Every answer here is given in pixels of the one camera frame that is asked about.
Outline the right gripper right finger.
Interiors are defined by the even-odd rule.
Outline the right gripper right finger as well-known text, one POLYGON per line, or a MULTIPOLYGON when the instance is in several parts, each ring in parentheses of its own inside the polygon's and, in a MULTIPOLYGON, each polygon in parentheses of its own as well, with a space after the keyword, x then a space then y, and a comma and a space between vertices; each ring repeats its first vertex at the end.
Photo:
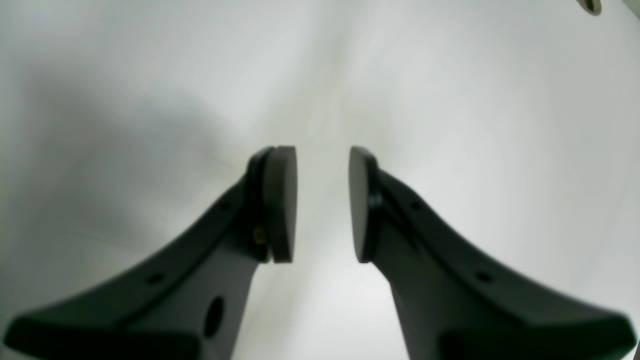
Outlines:
POLYGON ((621 360, 622 313, 537 283, 482 252, 363 146, 349 151, 354 250, 390 285, 412 360, 621 360))

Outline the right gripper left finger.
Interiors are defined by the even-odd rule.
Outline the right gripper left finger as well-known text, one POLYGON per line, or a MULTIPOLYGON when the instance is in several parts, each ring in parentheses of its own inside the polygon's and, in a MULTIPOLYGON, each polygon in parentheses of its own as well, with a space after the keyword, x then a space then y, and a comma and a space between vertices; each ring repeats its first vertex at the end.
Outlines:
POLYGON ((183 234, 121 275, 18 315, 5 346, 41 360, 229 360, 260 264, 290 264, 297 151, 267 146, 183 234))

